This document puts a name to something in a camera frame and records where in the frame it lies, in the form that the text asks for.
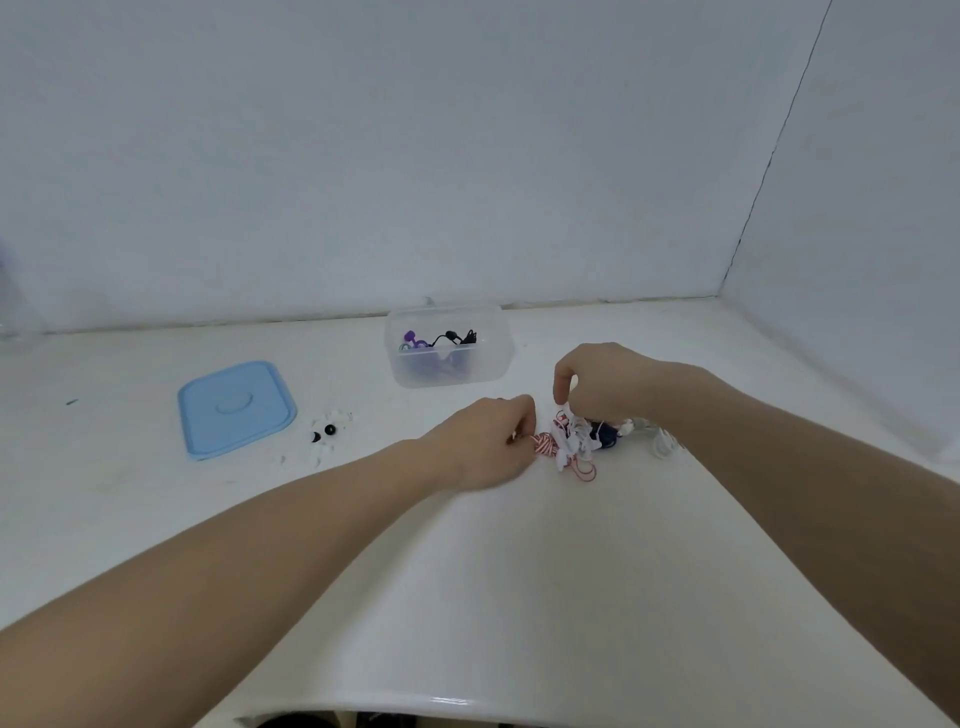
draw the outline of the navy blue object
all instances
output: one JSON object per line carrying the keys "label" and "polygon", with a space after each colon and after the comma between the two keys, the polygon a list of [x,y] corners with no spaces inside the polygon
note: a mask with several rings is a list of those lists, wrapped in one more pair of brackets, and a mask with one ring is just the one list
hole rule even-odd
{"label": "navy blue object", "polygon": [[276,367],[248,361],[201,376],[177,392],[191,460],[206,460],[280,432],[297,406]]}
{"label": "navy blue object", "polygon": [[616,430],[607,423],[593,423],[590,437],[600,443],[600,449],[609,449],[616,445]]}

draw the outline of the hand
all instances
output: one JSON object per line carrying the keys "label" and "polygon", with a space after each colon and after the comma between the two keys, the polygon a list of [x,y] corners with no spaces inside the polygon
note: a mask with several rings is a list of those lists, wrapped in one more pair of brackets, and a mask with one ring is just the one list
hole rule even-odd
{"label": "hand", "polygon": [[[588,420],[621,423],[631,417],[656,421],[656,405],[683,364],[651,359],[619,344],[581,344],[557,362],[553,399],[569,401]],[[570,381],[577,377],[571,392]]]}
{"label": "hand", "polygon": [[537,458],[531,435],[537,411],[530,395],[482,399],[453,414],[420,441],[444,472],[441,487],[490,488],[523,473]]}

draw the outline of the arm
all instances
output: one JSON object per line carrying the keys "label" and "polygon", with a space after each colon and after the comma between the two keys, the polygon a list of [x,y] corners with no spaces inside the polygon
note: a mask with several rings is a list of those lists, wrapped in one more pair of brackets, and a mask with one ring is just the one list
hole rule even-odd
{"label": "arm", "polygon": [[[570,392],[571,378],[578,384]],[[663,426],[814,587],[960,721],[960,486],[764,404],[703,369],[584,345],[554,398],[578,415]]]}
{"label": "arm", "polygon": [[419,440],[268,491],[61,596],[0,632],[0,724],[193,725],[408,508],[525,470],[535,424],[529,397],[480,400]]}

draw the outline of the forearm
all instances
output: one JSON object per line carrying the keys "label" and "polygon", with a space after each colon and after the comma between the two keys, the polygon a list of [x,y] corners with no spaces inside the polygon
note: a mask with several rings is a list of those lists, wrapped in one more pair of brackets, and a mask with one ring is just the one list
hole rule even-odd
{"label": "forearm", "polygon": [[960,486],[685,368],[658,422],[821,594],[960,720]]}
{"label": "forearm", "polygon": [[193,725],[433,490],[419,447],[241,503],[0,632],[0,723]]}

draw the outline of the white wall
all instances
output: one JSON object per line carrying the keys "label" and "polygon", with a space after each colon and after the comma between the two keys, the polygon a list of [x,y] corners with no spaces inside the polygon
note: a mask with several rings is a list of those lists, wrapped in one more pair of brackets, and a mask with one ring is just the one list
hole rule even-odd
{"label": "white wall", "polygon": [[826,0],[7,0],[54,328],[716,293]]}
{"label": "white wall", "polygon": [[960,459],[960,5],[834,0],[723,296]]}

